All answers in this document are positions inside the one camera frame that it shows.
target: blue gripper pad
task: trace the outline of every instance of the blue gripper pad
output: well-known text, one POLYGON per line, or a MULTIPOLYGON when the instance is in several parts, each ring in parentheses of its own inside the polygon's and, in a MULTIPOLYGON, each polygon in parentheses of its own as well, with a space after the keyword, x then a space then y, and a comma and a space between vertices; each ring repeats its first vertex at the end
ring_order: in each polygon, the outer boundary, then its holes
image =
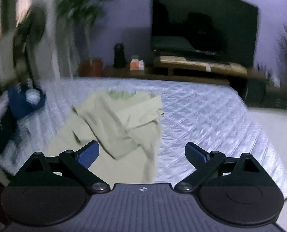
POLYGON ((81 165, 88 169, 100 154, 100 146, 96 141, 91 141, 77 151, 77 158, 81 165))
POLYGON ((196 169, 209 160, 209 153, 192 142, 186 144, 185 156, 196 169))

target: black speaker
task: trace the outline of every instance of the black speaker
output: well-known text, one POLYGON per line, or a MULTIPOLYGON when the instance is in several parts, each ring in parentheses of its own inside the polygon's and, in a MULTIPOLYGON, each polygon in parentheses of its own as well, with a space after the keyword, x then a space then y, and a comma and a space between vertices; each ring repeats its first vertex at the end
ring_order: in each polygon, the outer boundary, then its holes
POLYGON ((117 43, 114 46, 114 64, 113 67, 120 69, 126 66, 125 54, 124 54, 124 45, 117 43))

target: floor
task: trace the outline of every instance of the floor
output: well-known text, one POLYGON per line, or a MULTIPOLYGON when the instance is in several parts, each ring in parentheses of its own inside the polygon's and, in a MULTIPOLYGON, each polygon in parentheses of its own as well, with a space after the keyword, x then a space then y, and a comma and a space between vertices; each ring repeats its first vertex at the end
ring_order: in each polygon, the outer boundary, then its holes
MULTIPOLYGON (((266 131, 287 170, 287 112, 262 109, 253 109, 250 112, 266 131)), ((287 202, 277 223, 287 232, 287 202)))

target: white quilted bedspread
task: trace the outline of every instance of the white quilted bedspread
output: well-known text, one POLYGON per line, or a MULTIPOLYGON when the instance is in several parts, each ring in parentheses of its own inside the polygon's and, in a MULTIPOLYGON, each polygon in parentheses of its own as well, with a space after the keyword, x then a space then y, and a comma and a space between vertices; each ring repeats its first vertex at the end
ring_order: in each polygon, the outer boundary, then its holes
POLYGON ((33 152, 45 151, 71 107, 95 90, 143 90, 160 94, 165 112, 155 182, 170 182, 174 186, 195 170, 184 152, 186 143, 191 141, 209 152, 218 150, 227 156, 251 153, 287 197, 287 172, 280 157, 230 87, 113 78, 41 81, 40 86, 47 95, 45 108, 19 121, 20 146, 10 142, 0 156, 0 166, 11 174, 33 152))

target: black tv screen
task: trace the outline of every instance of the black tv screen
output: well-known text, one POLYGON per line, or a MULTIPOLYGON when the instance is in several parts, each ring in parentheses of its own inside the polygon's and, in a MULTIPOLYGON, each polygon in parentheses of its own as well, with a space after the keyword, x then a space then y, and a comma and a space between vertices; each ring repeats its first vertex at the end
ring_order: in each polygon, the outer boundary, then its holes
POLYGON ((258 8, 241 0, 153 0, 152 48, 253 65, 258 8))

